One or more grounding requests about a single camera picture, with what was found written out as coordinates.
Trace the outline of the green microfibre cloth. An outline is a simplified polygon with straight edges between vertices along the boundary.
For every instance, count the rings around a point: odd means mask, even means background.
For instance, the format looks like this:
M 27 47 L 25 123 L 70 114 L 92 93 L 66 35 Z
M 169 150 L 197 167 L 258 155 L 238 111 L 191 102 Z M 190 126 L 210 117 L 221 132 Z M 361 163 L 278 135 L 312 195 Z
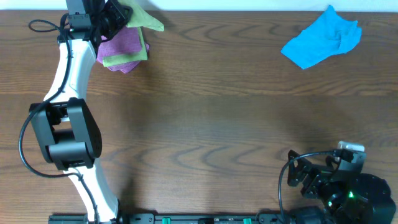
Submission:
M 141 8 L 140 5 L 138 5 L 138 3 L 135 2 L 135 0 L 119 0 L 119 2 L 123 6 L 131 7 L 133 10 L 132 16 L 129 22 L 126 24 L 126 27 L 128 28 L 145 27 L 158 32 L 164 31 L 163 23 L 161 23 L 158 19 L 152 17 L 145 10 L 143 10 L 143 8 Z

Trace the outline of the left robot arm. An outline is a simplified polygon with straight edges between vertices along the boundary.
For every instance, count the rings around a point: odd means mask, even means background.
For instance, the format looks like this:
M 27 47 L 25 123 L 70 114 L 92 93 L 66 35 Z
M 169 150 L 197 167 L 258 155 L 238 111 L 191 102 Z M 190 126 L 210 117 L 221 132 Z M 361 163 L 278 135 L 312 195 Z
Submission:
M 85 214 L 53 214 L 49 223 L 129 223 L 105 179 L 100 163 L 101 132 L 85 99 L 100 45 L 126 26 L 133 10 L 114 0 L 67 1 L 67 9 L 59 25 L 52 25 L 59 33 L 57 72 L 43 102 L 29 108 L 19 134 L 19 154 L 38 176 L 70 178 L 85 204 Z M 34 129 L 45 161 L 54 164 L 59 174 L 44 174 L 27 162 L 22 143 L 28 125 Z

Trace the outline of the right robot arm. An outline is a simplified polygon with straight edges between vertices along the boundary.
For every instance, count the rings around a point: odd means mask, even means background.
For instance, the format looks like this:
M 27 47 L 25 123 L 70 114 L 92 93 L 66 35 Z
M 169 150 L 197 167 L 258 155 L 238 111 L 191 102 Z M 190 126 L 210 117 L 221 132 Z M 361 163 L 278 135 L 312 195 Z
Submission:
M 322 153 L 324 166 L 311 163 L 311 154 L 291 150 L 282 172 L 291 187 L 303 184 L 301 194 L 317 199 L 323 208 L 304 207 L 282 214 L 283 223 L 391 223 L 396 203 L 388 183 L 362 172 L 365 152 L 334 149 Z

